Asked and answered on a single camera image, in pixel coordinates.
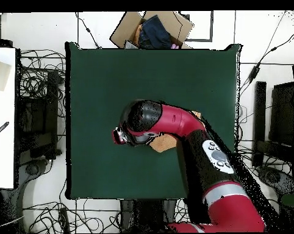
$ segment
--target open cardboard box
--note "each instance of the open cardboard box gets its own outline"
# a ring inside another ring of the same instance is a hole
[[[184,41],[192,30],[193,24],[174,11],[146,11],[143,17],[138,12],[126,12],[110,40],[119,48],[124,48],[126,40],[134,42],[138,25],[143,24],[154,15],[158,15],[164,28],[171,35],[172,43],[178,45],[180,49],[191,49],[184,44]]]

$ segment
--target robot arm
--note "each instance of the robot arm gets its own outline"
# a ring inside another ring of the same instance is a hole
[[[122,112],[120,125],[113,131],[117,144],[148,144],[160,133],[177,139],[177,154],[189,191],[203,190],[198,196],[208,207],[212,224],[170,224],[178,232],[263,232],[265,224],[245,193],[227,156],[210,139],[203,123],[179,107],[136,100]]]

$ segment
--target green tabletop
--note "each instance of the green tabletop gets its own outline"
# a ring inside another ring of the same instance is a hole
[[[112,130],[130,101],[165,101],[201,112],[233,151],[239,48],[144,51],[70,43],[70,198],[186,197],[175,149],[160,154],[114,145]]]

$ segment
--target white floor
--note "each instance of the white floor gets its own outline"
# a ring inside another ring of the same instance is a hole
[[[206,18],[207,14],[198,12],[198,16],[202,15],[205,18],[197,19],[194,13],[192,12],[190,19],[193,20],[195,26],[203,28],[202,30],[196,30],[196,33],[198,33],[197,38],[202,38],[204,34],[207,34],[207,26],[209,24],[196,24],[196,21],[207,21],[208,23],[208,19]],[[224,49],[229,44],[242,44],[240,80],[244,82],[254,63],[257,63],[264,55],[283,13],[284,11],[214,11],[213,41],[210,43],[187,42],[187,44],[198,49]],[[115,48],[109,40],[109,37],[123,14],[124,12],[88,12],[80,13],[79,16],[84,19],[100,46],[103,48]],[[78,22],[74,13],[9,13],[2,16],[1,37],[12,40],[14,47],[20,48],[21,50],[51,49],[63,55],[65,55],[64,43],[66,41],[79,41],[79,45],[82,48],[95,48],[93,40],[83,27],[83,24],[79,22],[79,30],[77,29],[77,25]],[[284,15],[269,49],[285,42],[293,33],[294,12],[289,11]],[[246,110],[243,110],[244,114],[242,119],[246,114],[250,115],[253,112],[255,81],[262,80],[267,82],[267,106],[269,106],[271,104],[271,91],[274,85],[293,81],[293,64],[294,39],[265,57],[257,78],[240,99],[240,104],[246,107]],[[270,109],[268,108],[266,137],[268,136],[269,130],[269,117]],[[252,139],[252,128],[253,117],[250,116],[247,123],[242,124],[244,140]],[[62,118],[59,118],[59,134],[62,134],[63,130],[64,121]],[[251,143],[249,142],[242,142],[241,145],[251,147]],[[59,193],[63,188],[66,178],[65,136],[59,141],[59,149],[63,151],[63,154],[54,161],[51,171],[28,184],[24,194],[24,208],[59,201]],[[267,198],[276,200],[276,193],[273,189],[264,184],[260,185]],[[67,200],[64,196],[64,191],[61,200],[69,209],[76,209],[75,201]],[[84,209],[84,202],[85,199],[77,201],[77,212],[81,216],[84,216],[82,211]],[[274,202],[272,202],[272,205],[278,209],[278,206]],[[88,210],[85,212],[86,217],[100,218],[104,226],[108,226],[110,224],[109,216],[115,216],[116,211],[120,209],[120,205],[117,200],[90,199],[85,204],[85,209]],[[26,228],[34,222],[34,219],[40,213],[41,210],[24,211]],[[74,214],[69,213],[68,216],[70,221],[75,220]],[[98,226],[95,220],[91,220],[88,224],[92,229],[96,229]],[[43,224],[36,224],[32,230],[38,232],[44,228]],[[100,226],[95,232],[100,232],[101,230],[102,227]],[[117,228],[111,226],[104,232],[112,233],[117,231]],[[81,226],[77,228],[77,232],[87,233],[89,231],[85,226]]]

